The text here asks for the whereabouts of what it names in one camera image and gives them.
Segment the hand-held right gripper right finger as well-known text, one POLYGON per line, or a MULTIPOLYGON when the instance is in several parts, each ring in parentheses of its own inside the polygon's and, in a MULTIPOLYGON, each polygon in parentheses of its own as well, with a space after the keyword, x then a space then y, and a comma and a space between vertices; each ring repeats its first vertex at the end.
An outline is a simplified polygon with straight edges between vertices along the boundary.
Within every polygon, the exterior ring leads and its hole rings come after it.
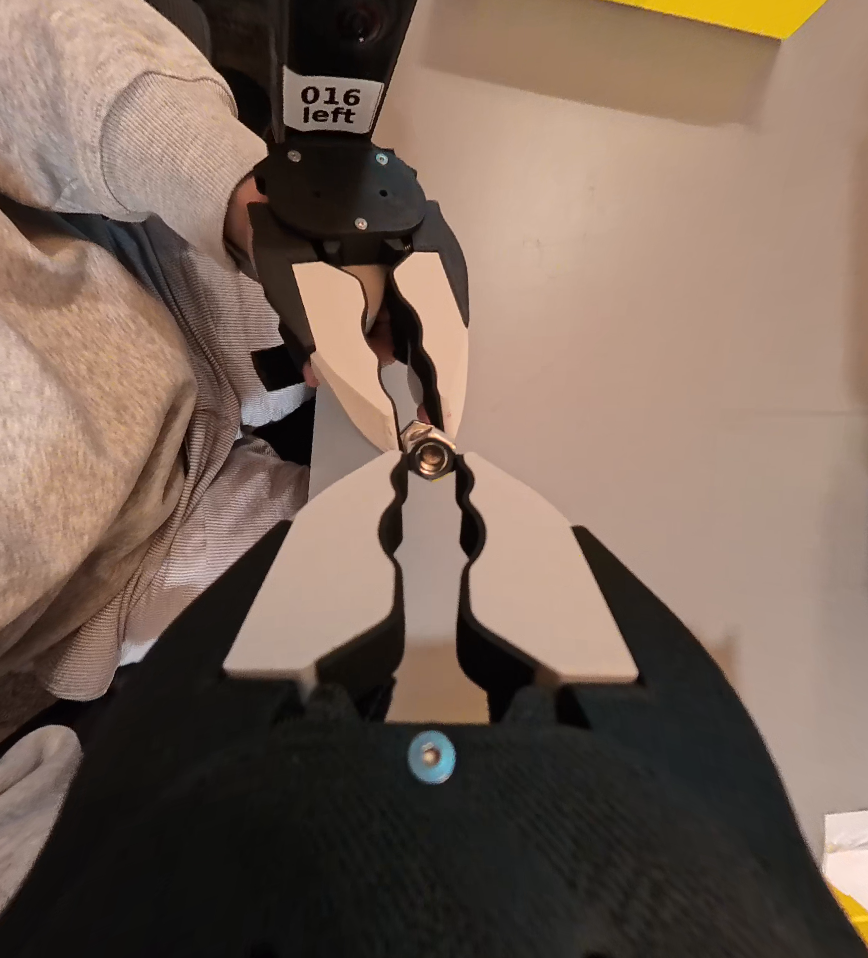
POLYGON ((457 657, 475 683, 632 683, 638 670, 568 519, 468 452, 457 657))

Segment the steel hex nut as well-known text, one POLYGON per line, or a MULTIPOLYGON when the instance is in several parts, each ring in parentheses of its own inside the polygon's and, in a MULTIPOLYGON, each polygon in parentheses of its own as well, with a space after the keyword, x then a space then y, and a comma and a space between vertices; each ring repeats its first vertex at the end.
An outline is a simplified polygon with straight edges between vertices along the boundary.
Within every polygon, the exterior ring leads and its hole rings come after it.
POLYGON ((413 446, 408 458, 411 469, 417 475, 434 482, 453 471, 455 450, 446 441, 427 436, 413 446))

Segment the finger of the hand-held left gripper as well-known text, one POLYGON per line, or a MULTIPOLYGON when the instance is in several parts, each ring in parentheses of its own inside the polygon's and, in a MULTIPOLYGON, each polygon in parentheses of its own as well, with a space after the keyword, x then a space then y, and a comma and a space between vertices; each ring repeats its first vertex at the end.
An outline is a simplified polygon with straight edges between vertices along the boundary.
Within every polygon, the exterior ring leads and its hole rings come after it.
POLYGON ((312 261, 294 265, 293 274, 312 337, 315 377, 331 388, 369 443, 383 452, 399 450, 395 406, 366 332, 378 317, 388 268, 312 261))
POLYGON ((416 403, 456 440, 464 413, 468 333, 437 253, 410 253, 390 274, 389 312, 407 345, 416 403))

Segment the person's left forearm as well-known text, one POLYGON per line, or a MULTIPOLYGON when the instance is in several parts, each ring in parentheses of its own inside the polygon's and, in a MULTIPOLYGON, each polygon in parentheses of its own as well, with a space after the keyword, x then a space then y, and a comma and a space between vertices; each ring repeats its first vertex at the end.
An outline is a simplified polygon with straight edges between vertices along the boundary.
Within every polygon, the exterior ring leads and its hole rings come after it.
POLYGON ((222 246, 265 154, 201 51, 146 2, 0 2, 0 193, 222 246))

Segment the person's left hand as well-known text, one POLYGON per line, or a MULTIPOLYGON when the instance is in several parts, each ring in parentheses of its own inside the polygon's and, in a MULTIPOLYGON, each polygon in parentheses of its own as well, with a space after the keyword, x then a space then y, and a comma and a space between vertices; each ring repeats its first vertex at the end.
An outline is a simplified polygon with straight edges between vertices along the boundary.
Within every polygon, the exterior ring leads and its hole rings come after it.
MULTIPOLYGON (((224 221, 224 241, 229 256, 238 268, 254 281, 260 281, 253 255, 253 227, 249 207, 265 203, 267 199, 259 192, 255 178, 249 175, 234 190, 228 202, 224 221)), ((379 359, 381 368, 392 365, 395 346, 390 315, 384 305, 388 278, 382 265, 349 265, 344 271, 360 282, 367 304, 365 338, 379 359)))

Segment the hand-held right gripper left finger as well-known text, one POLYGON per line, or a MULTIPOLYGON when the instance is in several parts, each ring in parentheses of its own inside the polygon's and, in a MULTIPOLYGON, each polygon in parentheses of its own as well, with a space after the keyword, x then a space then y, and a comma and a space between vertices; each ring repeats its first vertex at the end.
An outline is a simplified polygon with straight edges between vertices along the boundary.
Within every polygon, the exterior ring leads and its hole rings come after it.
POLYGON ((406 492, 406 459, 389 451, 308 501, 227 653, 228 677, 390 681, 404 656, 394 553, 406 492))

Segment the person's grey sweatshirt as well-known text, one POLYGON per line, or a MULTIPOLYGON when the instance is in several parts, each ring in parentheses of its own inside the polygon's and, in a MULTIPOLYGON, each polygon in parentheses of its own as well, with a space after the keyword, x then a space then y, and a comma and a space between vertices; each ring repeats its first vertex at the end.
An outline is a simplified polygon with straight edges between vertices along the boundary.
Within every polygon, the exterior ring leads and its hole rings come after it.
POLYGON ((164 305, 64 219, 0 197, 0 737, 113 677, 195 399, 164 305))

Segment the grey desk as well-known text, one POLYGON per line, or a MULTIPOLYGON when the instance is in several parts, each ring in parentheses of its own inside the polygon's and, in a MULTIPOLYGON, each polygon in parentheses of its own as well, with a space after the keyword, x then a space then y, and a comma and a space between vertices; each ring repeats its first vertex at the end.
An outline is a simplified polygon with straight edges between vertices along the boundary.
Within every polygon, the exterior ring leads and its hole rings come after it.
POLYGON ((868 808, 868 2, 419 2, 377 139, 464 248, 460 445, 703 640, 822 856, 868 808))

